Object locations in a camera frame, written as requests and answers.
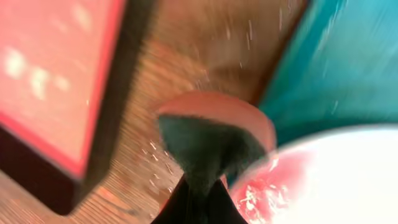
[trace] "brown background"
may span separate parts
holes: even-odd
[[[59,217],[0,172],[0,223],[150,223],[182,174],[159,144],[155,109],[194,89],[255,101],[303,2],[161,1],[109,177],[73,215]]]

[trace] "wooden table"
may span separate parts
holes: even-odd
[[[0,223],[150,223],[182,174],[162,150],[155,109],[194,89],[255,102],[303,5],[304,0],[160,1],[109,177],[73,215],[59,217],[0,173]]]

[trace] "pink object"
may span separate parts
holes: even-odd
[[[231,197],[249,224],[398,223],[398,126],[345,128],[285,146]]]
[[[0,125],[75,177],[86,166],[123,6],[0,1]]]

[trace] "teal cloth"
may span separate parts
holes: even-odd
[[[398,122],[398,1],[317,0],[259,108],[278,144],[326,129]]]

